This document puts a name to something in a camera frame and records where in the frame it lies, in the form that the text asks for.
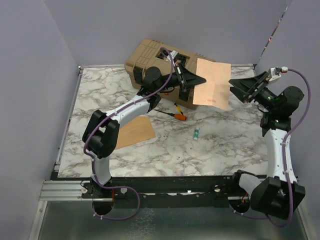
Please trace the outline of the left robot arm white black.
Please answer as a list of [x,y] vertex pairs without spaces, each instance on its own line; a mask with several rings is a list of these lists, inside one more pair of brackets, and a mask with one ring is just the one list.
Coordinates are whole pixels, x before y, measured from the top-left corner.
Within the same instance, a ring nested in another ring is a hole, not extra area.
[[190,72],[184,65],[174,63],[167,75],[162,75],[156,66],[149,67],[146,72],[134,68],[133,73],[140,74],[141,81],[141,88],[134,98],[109,112],[96,110],[82,136],[83,152],[91,157],[93,191],[101,198],[111,190],[110,155],[116,148],[120,129],[152,111],[161,100],[160,92],[179,87],[182,95],[186,96],[196,85],[206,82],[205,78]]

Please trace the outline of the brown paper envelope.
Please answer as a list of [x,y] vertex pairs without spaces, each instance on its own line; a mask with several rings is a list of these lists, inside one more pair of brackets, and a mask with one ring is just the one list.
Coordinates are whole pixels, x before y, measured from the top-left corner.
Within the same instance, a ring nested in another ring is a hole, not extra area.
[[156,137],[150,118],[139,116],[124,125],[118,133],[115,149],[121,149]]

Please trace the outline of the green white glue stick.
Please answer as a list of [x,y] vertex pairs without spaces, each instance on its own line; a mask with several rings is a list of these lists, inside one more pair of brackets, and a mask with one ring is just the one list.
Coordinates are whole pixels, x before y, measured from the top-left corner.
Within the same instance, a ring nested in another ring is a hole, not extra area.
[[195,130],[194,130],[194,133],[193,133],[193,139],[194,139],[194,140],[198,140],[198,138],[199,138],[199,133],[200,133],[200,128],[199,128],[199,127],[196,127]]

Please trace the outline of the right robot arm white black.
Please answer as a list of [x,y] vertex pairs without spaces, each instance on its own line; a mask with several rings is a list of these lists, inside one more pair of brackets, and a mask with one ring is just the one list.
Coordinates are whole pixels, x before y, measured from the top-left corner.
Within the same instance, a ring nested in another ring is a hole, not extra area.
[[265,109],[260,127],[268,154],[266,178],[260,180],[253,173],[238,170],[229,184],[234,195],[245,192],[248,196],[244,206],[233,206],[240,214],[252,209],[268,220],[276,217],[290,221],[306,195],[294,174],[290,152],[291,133],[296,129],[291,126],[291,116],[305,95],[296,86],[286,87],[279,95],[268,89],[288,71],[286,67],[274,67],[254,77],[229,80],[230,91],[242,103],[254,101]]

